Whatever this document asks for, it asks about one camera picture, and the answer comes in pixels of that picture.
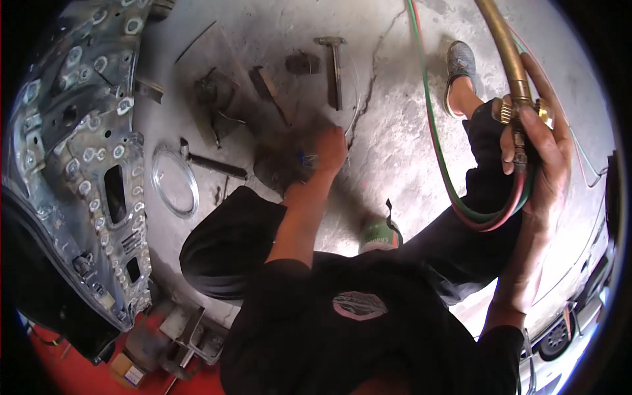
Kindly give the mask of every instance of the cardboard box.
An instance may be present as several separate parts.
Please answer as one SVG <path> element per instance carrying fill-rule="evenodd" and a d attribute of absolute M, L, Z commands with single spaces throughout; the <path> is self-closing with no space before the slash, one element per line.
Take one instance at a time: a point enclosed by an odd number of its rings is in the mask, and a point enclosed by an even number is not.
<path fill-rule="evenodd" d="M 110 364 L 110 374 L 125 388 L 136 389 L 145 378 L 140 370 L 125 354 L 120 353 Z"/>

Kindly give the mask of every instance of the black pants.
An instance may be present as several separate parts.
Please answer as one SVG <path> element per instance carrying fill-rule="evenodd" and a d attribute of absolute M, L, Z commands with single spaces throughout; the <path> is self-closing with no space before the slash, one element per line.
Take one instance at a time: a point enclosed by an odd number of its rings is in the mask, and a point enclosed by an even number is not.
<path fill-rule="evenodd" d="M 502 172 L 503 125 L 492 119 L 487 102 L 463 126 L 478 164 L 467 172 L 463 201 L 478 212 L 498 211 L 513 184 L 513 177 Z M 185 279 L 207 296 L 240 304 L 246 279 L 265 262 L 285 210 L 245 186 L 237 188 L 186 239 L 180 253 Z M 418 267 L 444 303 L 453 305 L 498 277 L 513 251 L 521 217 L 518 213 L 498 229 L 480 233 L 461 222 L 450 207 L 397 250 L 366 254 Z M 313 269 L 361 259 L 315 252 Z"/>

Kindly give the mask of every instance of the t-shirt logo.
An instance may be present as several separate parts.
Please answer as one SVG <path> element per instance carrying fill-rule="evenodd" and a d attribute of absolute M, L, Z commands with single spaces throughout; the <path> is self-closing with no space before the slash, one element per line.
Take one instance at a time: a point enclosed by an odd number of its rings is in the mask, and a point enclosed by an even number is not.
<path fill-rule="evenodd" d="M 384 302 L 372 293 L 340 292 L 332 302 L 338 314 L 356 321 L 374 319 L 388 312 Z"/>

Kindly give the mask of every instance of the black t-shirt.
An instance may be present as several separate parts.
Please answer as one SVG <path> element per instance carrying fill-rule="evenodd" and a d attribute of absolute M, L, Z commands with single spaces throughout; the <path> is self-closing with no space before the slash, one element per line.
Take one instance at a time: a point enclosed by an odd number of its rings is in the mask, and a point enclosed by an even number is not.
<path fill-rule="evenodd" d="M 400 369 L 412 394 L 513 395 L 522 333 L 504 325 L 474 341 L 416 270 L 381 256 L 314 272 L 265 264 L 224 343 L 226 394 L 347 395 Z"/>

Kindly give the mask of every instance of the shoe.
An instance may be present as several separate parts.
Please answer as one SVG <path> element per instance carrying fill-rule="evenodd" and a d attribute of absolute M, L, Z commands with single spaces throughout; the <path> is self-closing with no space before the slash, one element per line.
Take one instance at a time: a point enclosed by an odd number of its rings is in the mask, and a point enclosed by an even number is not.
<path fill-rule="evenodd" d="M 455 41 L 447 50 L 447 84 L 446 94 L 443 98 L 443 105 L 452 118 L 465 119 L 465 115 L 458 116 L 452 111 L 447 101 L 450 94 L 452 82 L 461 76 L 467 76 L 472 81 L 472 89 L 476 93 L 474 87 L 474 75 L 476 75 L 476 62 L 474 60 L 474 52 L 468 44 L 463 41 Z"/>
<path fill-rule="evenodd" d="M 293 183 L 306 183 L 309 170 L 298 158 L 260 145 L 255 153 L 253 173 L 261 183 L 285 198 L 285 191 Z"/>

